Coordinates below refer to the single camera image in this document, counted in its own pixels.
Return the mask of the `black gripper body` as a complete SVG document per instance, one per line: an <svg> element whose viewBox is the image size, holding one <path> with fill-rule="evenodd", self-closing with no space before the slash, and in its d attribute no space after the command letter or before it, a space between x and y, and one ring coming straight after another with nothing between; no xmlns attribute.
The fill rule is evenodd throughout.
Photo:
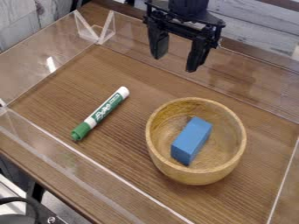
<svg viewBox="0 0 299 224"><path fill-rule="evenodd" d="M221 43L226 22L207 10L210 0L145 0L145 23L153 19L173 33L194 40L205 37L211 48Z"/></svg>

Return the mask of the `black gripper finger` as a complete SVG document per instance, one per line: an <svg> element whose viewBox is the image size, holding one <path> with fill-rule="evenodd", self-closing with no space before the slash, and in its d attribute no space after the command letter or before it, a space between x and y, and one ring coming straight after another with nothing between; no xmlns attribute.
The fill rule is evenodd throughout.
<svg viewBox="0 0 299 224"><path fill-rule="evenodd" d="M189 73L195 72L198 67L205 63L210 50L207 39L205 37L197 37L191 43L191 51L186 65L186 71Z"/></svg>
<svg viewBox="0 0 299 224"><path fill-rule="evenodd" d="M147 28L151 54L159 60L169 52L170 34L153 19L149 20Z"/></svg>

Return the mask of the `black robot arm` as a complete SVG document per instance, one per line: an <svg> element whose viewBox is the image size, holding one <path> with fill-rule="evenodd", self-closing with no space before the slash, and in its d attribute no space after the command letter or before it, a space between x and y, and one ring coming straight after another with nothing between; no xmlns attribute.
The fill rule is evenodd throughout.
<svg viewBox="0 0 299 224"><path fill-rule="evenodd" d="M209 11L210 0L145 0L145 24L151 54L159 60L169 53L170 34L191 41L186 71L193 73L202 66L211 48L221 45L226 22Z"/></svg>

